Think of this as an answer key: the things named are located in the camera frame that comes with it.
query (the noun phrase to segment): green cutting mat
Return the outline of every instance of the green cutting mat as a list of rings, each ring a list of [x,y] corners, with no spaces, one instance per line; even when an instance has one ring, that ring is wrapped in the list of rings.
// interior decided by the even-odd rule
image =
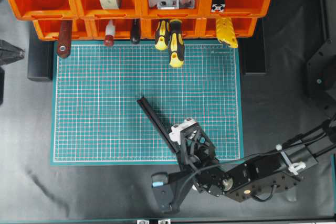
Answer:
[[[182,68],[153,41],[74,41],[54,61],[54,165],[176,163],[136,100],[144,95],[167,129],[193,117],[221,161],[243,154],[238,50],[185,42]]]

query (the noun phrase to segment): black stand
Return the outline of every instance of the black stand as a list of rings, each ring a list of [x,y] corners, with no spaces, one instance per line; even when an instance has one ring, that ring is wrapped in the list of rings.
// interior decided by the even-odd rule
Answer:
[[[51,81],[53,75],[54,42],[38,39],[33,23],[29,28],[27,77],[32,81]]]
[[[253,37],[239,39],[239,55],[243,62],[243,73],[249,75],[265,75],[266,54],[264,43],[264,23],[258,20]]]

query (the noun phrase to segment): silver bolt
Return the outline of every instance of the silver bolt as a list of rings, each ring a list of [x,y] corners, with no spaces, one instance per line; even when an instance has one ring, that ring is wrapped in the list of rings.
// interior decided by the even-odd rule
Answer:
[[[62,51],[62,52],[65,51],[65,49],[67,49],[65,46],[60,46],[59,47],[59,50]]]

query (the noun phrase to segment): yellow black screwdriver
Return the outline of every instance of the yellow black screwdriver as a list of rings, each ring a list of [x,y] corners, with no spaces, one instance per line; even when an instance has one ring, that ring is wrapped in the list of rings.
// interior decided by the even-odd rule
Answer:
[[[169,44],[170,28],[169,22],[165,19],[159,21],[155,31],[155,47],[157,50],[165,50]]]
[[[169,45],[170,63],[173,68],[179,68],[184,61],[184,44],[181,32],[182,21],[172,19],[170,21],[171,39]]]

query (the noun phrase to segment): yellow tool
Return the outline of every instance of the yellow tool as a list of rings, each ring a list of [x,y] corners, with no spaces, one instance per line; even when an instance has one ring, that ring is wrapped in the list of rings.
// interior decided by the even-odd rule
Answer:
[[[167,20],[160,20],[155,32],[155,47],[157,50],[165,50],[169,44],[170,28]]]
[[[179,19],[172,19],[170,21],[171,39],[169,45],[170,63],[173,68],[179,68],[184,61],[184,44],[181,32],[182,21]]]
[[[216,35],[220,43],[227,43],[233,48],[238,47],[238,41],[231,18],[216,19]]]

